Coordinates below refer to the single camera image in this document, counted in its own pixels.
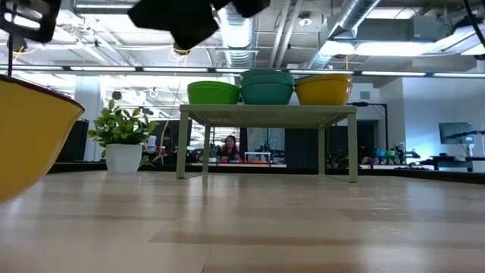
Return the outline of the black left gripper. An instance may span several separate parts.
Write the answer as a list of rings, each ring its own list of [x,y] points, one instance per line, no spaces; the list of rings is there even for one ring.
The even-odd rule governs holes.
[[[50,42],[62,0],[0,0],[0,29],[35,42]]]

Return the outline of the teal floral patterned bowl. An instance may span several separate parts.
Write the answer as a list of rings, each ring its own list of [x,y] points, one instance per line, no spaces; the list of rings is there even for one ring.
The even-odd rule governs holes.
[[[292,76],[286,72],[278,71],[278,70],[271,70],[271,69],[250,69],[247,71],[244,71],[240,74],[241,78],[248,78],[248,77],[253,77],[253,76],[258,76],[258,75],[266,75],[266,74],[274,74],[274,75],[279,75],[283,77],[290,77]]]
[[[288,105],[293,94],[291,86],[280,83],[255,83],[240,91],[246,105]]]
[[[262,75],[255,75],[251,77],[247,77],[241,80],[241,86],[248,86],[252,84],[260,84],[260,83],[277,83],[283,84],[286,86],[293,86],[294,79],[292,76],[286,77],[282,75],[276,74],[262,74]]]

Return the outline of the yellow floral patterned bowl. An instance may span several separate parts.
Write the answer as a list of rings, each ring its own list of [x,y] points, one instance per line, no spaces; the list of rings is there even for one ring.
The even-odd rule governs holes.
[[[84,111],[57,92],[0,74],[0,204],[48,173]]]
[[[306,83],[321,81],[321,80],[340,80],[340,81],[351,82],[352,76],[348,75],[348,74],[313,75],[313,76],[303,77],[303,78],[298,79],[296,81],[296,85],[298,86],[298,85],[301,85],[301,84],[306,84]]]
[[[296,85],[301,105],[345,105],[353,84],[343,80],[318,80]]]

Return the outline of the pale green perforated metal shelf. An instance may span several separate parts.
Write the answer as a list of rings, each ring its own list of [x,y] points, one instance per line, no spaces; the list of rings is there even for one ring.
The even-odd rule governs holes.
[[[189,119],[205,126],[202,173],[208,173],[212,127],[261,127],[318,130],[318,174],[326,175],[325,129],[347,120],[348,182],[358,181],[357,108],[328,105],[181,105],[176,177],[185,179]]]

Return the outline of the person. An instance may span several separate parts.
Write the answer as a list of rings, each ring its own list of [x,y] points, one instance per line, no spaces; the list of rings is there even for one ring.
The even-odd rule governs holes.
[[[224,160],[239,160],[239,150],[236,145],[235,136],[229,135],[221,150],[221,159]]]

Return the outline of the green potted plant white pot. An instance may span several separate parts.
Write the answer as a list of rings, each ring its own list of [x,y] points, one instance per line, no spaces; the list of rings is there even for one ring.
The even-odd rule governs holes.
[[[159,125],[150,121],[142,108],[129,112],[116,106],[113,99],[93,123],[94,128],[87,135],[104,149],[102,158],[108,171],[117,174],[138,171],[145,142]]]

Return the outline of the background wooden table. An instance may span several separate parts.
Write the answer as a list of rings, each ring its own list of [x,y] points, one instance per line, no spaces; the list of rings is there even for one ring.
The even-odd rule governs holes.
[[[203,163],[188,163],[187,166],[202,167]],[[209,167],[237,167],[237,168],[286,168],[285,164],[246,164],[246,163],[208,163]]]

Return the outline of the black stand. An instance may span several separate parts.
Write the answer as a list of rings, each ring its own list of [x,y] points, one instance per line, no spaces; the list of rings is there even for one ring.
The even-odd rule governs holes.
[[[386,149],[390,147],[389,143],[389,119],[388,119],[388,105],[385,103],[369,103],[369,102],[347,102],[347,105],[352,105],[355,107],[369,107],[372,106],[374,107],[377,111],[380,110],[380,107],[383,109],[383,112],[381,113],[384,116],[384,124],[385,124],[385,146]]]

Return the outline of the silver ventilation duct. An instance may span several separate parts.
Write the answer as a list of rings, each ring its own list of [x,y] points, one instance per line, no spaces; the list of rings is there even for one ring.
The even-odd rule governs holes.
[[[218,12],[224,52],[229,67],[252,67],[255,64],[255,20],[244,18],[230,3]]]
[[[356,37],[359,25],[378,6],[381,0],[344,0],[339,13],[326,18],[318,33],[318,50],[305,68],[324,69],[335,55],[342,55],[343,46],[333,39],[343,33]]]

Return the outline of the wall-mounted monitor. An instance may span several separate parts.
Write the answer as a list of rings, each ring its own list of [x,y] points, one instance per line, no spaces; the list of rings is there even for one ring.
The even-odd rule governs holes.
[[[439,123],[441,144],[474,144],[474,125],[471,122]]]

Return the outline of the black aluminium table frame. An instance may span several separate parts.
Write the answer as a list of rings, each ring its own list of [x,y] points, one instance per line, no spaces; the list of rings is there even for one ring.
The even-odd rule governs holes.
[[[54,163],[49,174],[81,172],[81,171],[106,171],[104,162],[74,162]],[[318,169],[311,168],[237,168],[237,167],[209,167],[211,173],[229,174],[318,174]],[[359,176],[387,176],[408,177],[425,180],[449,181],[464,184],[478,184],[485,186],[485,173],[468,173],[453,171],[431,171],[418,169],[359,169]]]

